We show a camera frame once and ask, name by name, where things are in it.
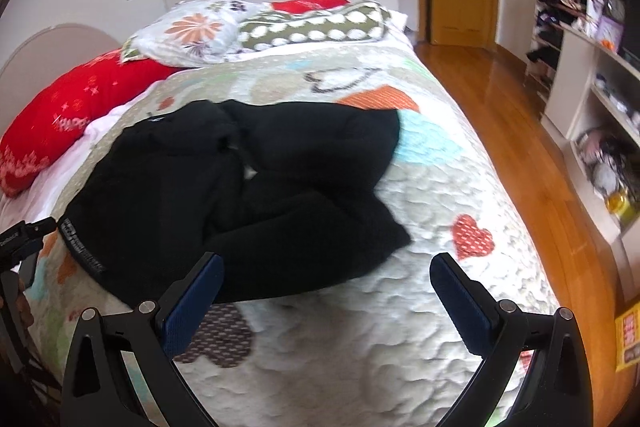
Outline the black pants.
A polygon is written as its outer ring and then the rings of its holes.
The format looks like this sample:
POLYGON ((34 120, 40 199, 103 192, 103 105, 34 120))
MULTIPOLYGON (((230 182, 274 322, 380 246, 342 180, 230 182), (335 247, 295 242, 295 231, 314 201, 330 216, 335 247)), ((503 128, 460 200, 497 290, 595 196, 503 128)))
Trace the black pants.
POLYGON ((156 299, 206 253, 223 303, 363 277, 410 242, 376 197, 400 138, 393 109, 195 101, 126 128, 58 229, 113 296, 156 299))

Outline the curved bed headboard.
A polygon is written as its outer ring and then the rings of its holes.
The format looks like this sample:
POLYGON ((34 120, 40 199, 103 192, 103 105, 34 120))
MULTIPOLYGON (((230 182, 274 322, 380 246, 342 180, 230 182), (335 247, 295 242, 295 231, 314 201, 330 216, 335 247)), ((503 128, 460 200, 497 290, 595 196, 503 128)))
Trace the curved bed headboard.
POLYGON ((52 26, 25 40, 1 67, 0 128, 5 132, 21 110, 45 87, 73 67, 120 43, 87 25, 52 26))

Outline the white open shelf unit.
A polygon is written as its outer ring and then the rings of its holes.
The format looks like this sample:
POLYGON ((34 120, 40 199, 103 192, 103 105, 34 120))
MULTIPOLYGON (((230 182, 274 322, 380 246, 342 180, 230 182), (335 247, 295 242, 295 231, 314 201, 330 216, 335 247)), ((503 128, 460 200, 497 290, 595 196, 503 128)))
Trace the white open shelf unit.
POLYGON ((618 47, 625 0, 535 0, 526 77, 541 122, 601 236, 631 240, 639 214, 639 69, 618 47))

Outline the white bed sheet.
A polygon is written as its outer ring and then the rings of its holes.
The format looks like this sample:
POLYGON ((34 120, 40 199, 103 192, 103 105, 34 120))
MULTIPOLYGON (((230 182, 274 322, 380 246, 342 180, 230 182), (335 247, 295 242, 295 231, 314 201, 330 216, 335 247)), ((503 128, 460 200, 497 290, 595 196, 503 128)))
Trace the white bed sheet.
POLYGON ((35 222, 50 217, 70 179, 132 106, 134 101, 116 106, 106 116, 89 124, 80 139, 50 167, 42 170, 20 195, 9 198, 1 194, 1 231, 20 221, 35 222))

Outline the green white dotted pillow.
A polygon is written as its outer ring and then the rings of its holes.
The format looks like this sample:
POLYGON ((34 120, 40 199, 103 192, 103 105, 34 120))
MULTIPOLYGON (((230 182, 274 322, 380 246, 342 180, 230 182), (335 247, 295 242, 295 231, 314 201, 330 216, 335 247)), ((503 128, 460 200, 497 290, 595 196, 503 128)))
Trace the green white dotted pillow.
POLYGON ((378 41, 386 35, 391 18, 390 11, 375 1, 303 14, 272 10, 244 20, 238 46, 242 52, 259 52, 299 43, 378 41))

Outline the white floral pillow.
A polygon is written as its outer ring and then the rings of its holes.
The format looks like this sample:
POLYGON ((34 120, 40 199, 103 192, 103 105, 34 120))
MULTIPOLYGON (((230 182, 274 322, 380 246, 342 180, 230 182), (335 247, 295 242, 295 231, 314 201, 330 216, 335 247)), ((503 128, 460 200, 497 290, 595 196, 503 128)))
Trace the white floral pillow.
POLYGON ((120 49, 120 61, 150 58, 165 66, 183 68, 219 63, 227 54, 239 51, 241 24, 270 10, 268 2, 181 1, 130 36, 120 49))

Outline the patchwork heart quilt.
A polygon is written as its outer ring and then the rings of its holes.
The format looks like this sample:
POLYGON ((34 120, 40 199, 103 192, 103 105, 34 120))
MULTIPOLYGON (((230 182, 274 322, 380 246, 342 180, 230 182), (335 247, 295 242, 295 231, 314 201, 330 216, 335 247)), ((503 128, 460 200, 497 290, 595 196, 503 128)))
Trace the patchwork heart quilt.
POLYGON ((157 299, 204 251, 216 300, 176 365, 221 426, 433 426, 480 366, 431 283, 559 303, 456 102, 409 48, 307 44, 180 72, 94 122, 21 217, 55 217, 27 298, 64 374, 81 313, 157 299))

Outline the yellow red box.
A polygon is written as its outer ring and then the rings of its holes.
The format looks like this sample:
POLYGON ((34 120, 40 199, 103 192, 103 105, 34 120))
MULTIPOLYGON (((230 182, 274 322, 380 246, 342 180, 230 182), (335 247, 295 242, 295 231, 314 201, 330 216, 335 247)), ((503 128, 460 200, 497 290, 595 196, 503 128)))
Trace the yellow red box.
POLYGON ((615 319, 616 371, 634 366, 640 360, 640 303, 615 319))

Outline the red long pillow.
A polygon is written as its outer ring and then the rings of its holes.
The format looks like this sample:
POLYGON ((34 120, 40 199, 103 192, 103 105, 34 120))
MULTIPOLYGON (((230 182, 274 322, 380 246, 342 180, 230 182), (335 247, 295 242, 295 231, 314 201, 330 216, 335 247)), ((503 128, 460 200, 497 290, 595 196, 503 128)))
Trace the red long pillow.
POLYGON ((175 72, 150 58, 123 63, 114 50, 58 77, 2 135, 2 192, 14 197, 25 191, 84 135, 88 124, 175 72))

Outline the small red pillow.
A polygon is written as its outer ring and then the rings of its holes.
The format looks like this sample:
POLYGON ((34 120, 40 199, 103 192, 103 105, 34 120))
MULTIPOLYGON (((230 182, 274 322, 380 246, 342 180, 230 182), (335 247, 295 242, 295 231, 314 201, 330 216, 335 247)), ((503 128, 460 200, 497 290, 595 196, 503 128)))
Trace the small red pillow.
POLYGON ((271 6, 275 11, 288 14, 304 14, 311 11, 329 10, 349 4, 348 0, 285 0, 273 1, 271 6))

